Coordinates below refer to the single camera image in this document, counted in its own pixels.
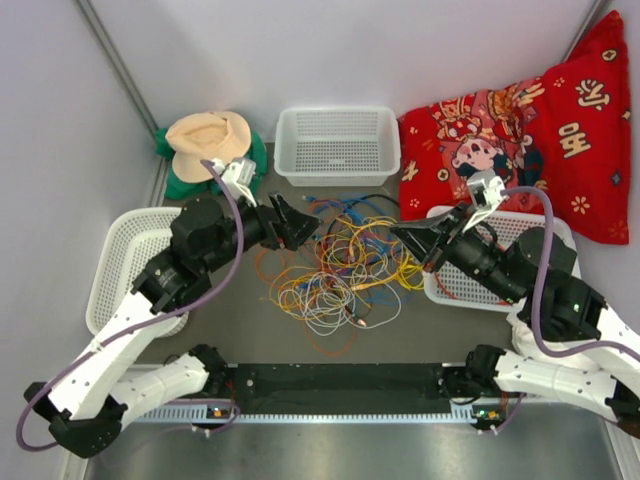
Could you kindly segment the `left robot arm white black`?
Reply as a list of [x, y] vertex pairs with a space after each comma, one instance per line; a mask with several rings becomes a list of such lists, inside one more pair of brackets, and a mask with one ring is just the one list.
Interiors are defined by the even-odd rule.
[[256, 245], [296, 251], [322, 223], [280, 194], [269, 200], [256, 206], [233, 200], [231, 215], [211, 196], [182, 207], [170, 225], [168, 247], [143, 267], [73, 369], [57, 381], [34, 382], [25, 390], [29, 406], [48, 421], [57, 445], [88, 459], [148, 412], [184, 396], [212, 397], [226, 389], [227, 363], [216, 348], [204, 344], [134, 380], [122, 376], [169, 320], [225, 289], [224, 282], [212, 285], [211, 274], [227, 267], [233, 277], [243, 253]]

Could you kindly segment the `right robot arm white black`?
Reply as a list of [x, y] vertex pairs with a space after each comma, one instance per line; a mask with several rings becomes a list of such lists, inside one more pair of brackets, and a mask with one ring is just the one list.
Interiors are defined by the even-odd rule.
[[536, 358], [479, 345], [459, 378], [464, 391], [541, 396], [582, 408], [639, 435], [639, 334], [602, 294], [574, 276], [577, 254], [549, 225], [523, 231], [507, 248], [471, 207], [391, 227], [427, 273], [449, 263], [509, 305], [534, 336]]

